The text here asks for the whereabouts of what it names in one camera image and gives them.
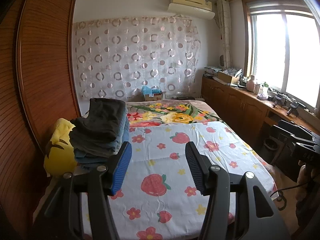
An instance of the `curtain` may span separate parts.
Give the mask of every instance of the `curtain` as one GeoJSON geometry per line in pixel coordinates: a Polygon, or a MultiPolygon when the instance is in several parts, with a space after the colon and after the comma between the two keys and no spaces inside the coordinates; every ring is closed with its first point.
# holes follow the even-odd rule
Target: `curtain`
{"type": "Polygon", "coordinates": [[[73,66],[79,100],[134,101],[141,88],[195,96],[201,42],[179,17],[100,19],[74,24],[73,66]]]}
{"type": "Polygon", "coordinates": [[[230,39],[231,39],[231,17],[229,2],[226,0],[217,0],[218,17],[223,47],[223,69],[231,67],[230,39]]]}

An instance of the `wooden wardrobe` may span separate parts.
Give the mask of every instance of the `wooden wardrobe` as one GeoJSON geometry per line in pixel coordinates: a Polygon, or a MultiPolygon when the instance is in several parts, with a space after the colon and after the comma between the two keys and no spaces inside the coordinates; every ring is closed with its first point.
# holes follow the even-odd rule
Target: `wooden wardrobe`
{"type": "Polygon", "coordinates": [[[71,62],[74,4],[15,0],[0,23],[1,239],[28,237],[48,182],[43,161],[52,127],[80,115],[71,62]]]}

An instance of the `window pane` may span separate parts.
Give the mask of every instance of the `window pane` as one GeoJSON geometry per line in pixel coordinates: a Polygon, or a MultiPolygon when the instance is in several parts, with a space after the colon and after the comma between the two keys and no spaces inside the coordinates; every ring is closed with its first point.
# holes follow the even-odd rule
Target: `window pane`
{"type": "Polygon", "coordinates": [[[281,14],[257,15],[256,78],[282,87],[285,59],[285,27],[281,14]]]}
{"type": "Polygon", "coordinates": [[[316,107],[320,85],[320,43],[312,18],[287,15],[290,64],[287,93],[316,107]]]}

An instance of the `cardboard box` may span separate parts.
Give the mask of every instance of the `cardboard box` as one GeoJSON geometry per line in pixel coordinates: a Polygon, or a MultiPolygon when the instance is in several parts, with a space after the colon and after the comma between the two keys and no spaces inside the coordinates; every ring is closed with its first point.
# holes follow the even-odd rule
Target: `cardboard box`
{"type": "Polygon", "coordinates": [[[236,84],[237,81],[239,81],[240,77],[233,77],[233,76],[229,76],[225,73],[218,72],[217,78],[221,79],[222,81],[224,81],[228,84],[236,84]]]}
{"type": "Polygon", "coordinates": [[[153,96],[151,97],[150,95],[144,95],[144,100],[145,101],[158,101],[162,100],[162,93],[161,94],[152,94],[153,96]]]}

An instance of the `metal bolt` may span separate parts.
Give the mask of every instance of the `metal bolt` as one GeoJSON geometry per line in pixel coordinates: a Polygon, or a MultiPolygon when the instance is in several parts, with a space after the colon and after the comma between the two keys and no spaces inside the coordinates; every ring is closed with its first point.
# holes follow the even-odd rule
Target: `metal bolt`
{"type": "Polygon", "coordinates": [[[98,167],[97,167],[97,171],[100,171],[100,172],[103,172],[103,171],[105,171],[107,169],[107,167],[105,166],[105,165],[99,165],[98,167]]]}
{"type": "Polygon", "coordinates": [[[210,169],[211,169],[212,171],[220,171],[220,167],[219,167],[218,165],[212,165],[212,166],[210,167],[210,169]]]}
{"type": "Polygon", "coordinates": [[[64,179],[70,179],[72,177],[72,173],[71,172],[66,172],[65,174],[63,174],[63,178],[64,179]]]}
{"type": "Polygon", "coordinates": [[[251,171],[248,171],[246,174],[247,178],[252,179],[254,177],[254,174],[251,171]]]}

